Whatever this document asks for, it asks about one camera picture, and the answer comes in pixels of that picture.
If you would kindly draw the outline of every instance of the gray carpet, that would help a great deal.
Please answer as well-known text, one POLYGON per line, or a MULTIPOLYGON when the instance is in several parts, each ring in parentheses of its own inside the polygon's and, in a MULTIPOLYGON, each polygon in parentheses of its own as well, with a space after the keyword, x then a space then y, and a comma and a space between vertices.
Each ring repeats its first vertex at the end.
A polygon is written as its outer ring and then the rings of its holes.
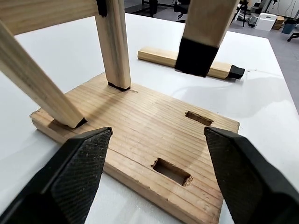
MULTIPOLYGON (((159 0, 160 3, 164 4, 172 4, 172 0, 159 0)), ((141 0, 125 0, 125 7, 134 6, 136 4, 140 4, 141 0)), ((149 12, 142 12, 141 15, 149 16, 149 12)), ((154 15, 155 18, 177 21, 179 13, 175 13, 173 8, 167 7, 158 7, 157 14, 154 15)), ((263 30, 256 30, 248 27, 245 24, 245 27, 242 27, 242 22, 234 21, 230 27, 229 31, 248 34, 253 36, 259 36, 269 39, 273 51, 276 55, 282 73, 285 77, 285 81, 290 90, 291 96, 299 112, 299 38, 292 39, 291 42, 287 42, 286 40, 290 35, 281 33, 281 30, 271 30, 270 32, 263 30)), ((295 28, 294 32, 299 33, 299 29, 295 28)))

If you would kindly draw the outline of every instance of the light wood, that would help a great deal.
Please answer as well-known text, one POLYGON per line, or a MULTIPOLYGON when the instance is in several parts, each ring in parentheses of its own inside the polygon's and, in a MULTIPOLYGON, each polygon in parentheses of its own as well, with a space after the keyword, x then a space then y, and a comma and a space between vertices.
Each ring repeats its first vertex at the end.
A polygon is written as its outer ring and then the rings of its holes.
POLYGON ((0 20, 14 35, 97 14, 96 0, 0 0, 0 20))
POLYGON ((191 0, 183 37, 219 47, 239 0, 191 0))
MULTIPOLYGON (((153 62, 174 68, 178 54, 173 51, 144 47, 138 51, 138 59, 153 62)), ((208 76, 225 79, 232 65, 222 62, 213 62, 208 76)))
POLYGON ((204 125, 185 116, 192 111, 210 126, 237 132, 239 123, 133 84, 120 92, 99 75, 66 93, 88 122, 76 129, 60 126, 44 110, 31 114, 35 126, 59 143, 76 134, 110 126, 104 171, 187 224, 217 224, 222 206, 204 125), (187 186, 152 166, 161 158, 191 175, 187 186))
POLYGON ((0 70, 62 124, 76 127, 84 118, 79 110, 31 59, 1 21, 0 70))
POLYGON ((107 17, 95 17, 105 73, 109 83, 127 89, 131 86, 128 44, 123 0, 109 0, 107 17))

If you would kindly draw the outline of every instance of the office chair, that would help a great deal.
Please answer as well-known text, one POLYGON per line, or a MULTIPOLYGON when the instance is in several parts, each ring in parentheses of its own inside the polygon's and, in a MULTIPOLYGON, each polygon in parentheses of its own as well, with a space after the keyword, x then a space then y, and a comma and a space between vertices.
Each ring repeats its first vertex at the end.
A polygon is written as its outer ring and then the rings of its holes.
POLYGON ((234 17, 233 17, 233 19, 232 19, 232 21, 231 21, 231 23, 235 20, 235 17, 237 16, 237 15, 239 15, 239 12, 241 11, 241 10, 243 10, 244 11, 244 18, 243 18, 243 27, 244 27, 244 25, 245 25, 245 21, 246 21, 246 11, 247 11, 247 9, 248 9, 248 1, 247 0, 241 0, 240 1, 240 6, 238 6, 238 8, 237 8, 237 12, 235 13, 235 15, 234 15, 234 17))
POLYGON ((181 13, 180 15, 178 15, 178 21, 177 22, 185 23, 185 20, 179 20, 179 19, 182 18, 182 16, 184 14, 188 13, 188 7, 189 7, 189 5, 190 5, 190 0, 178 0, 178 1, 175 1, 175 3, 174 3, 174 12, 181 13))

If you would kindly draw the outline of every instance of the mortise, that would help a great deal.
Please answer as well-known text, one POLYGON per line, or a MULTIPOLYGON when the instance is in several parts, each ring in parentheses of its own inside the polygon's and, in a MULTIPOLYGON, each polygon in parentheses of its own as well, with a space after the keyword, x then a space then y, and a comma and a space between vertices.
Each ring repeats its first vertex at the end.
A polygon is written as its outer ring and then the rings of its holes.
POLYGON ((151 167, 153 167, 155 171, 167 176, 184 187, 188 186, 193 180, 189 173, 161 158, 157 158, 151 167))
POLYGON ((211 120, 209 118, 203 117, 203 116, 201 116, 197 113, 191 112, 191 111, 185 112, 185 116, 188 118, 191 118, 192 120, 198 121, 199 123, 202 123, 203 125, 206 125, 206 126, 210 126, 211 123, 214 122, 213 120, 211 120))

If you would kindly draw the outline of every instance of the white table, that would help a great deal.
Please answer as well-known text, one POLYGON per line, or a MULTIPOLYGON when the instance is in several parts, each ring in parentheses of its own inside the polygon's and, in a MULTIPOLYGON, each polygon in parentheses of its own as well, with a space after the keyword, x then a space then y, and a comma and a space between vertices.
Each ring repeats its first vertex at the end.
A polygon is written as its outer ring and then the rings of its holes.
MULTIPOLYGON (((267 39, 227 32, 216 60, 247 69, 240 81, 232 83, 138 61, 137 51, 144 46, 178 51, 184 24, 131 14, 126 22, 134 83, 239 121, 239 134, 299 189, 298 114, 267 39), (240 55, 245 48, 250 48, 246 57, 240 55)), ((17 39, 64 92, 104 71, 94 18, 17 39)), ((32 125, 28 116, 38 108, 0 75, 0 213, 59 148, 32 125)), ((86 223, 180 222, 103 174, 86 223)), ((220 223, 232 223, 225 205, 220 223)))

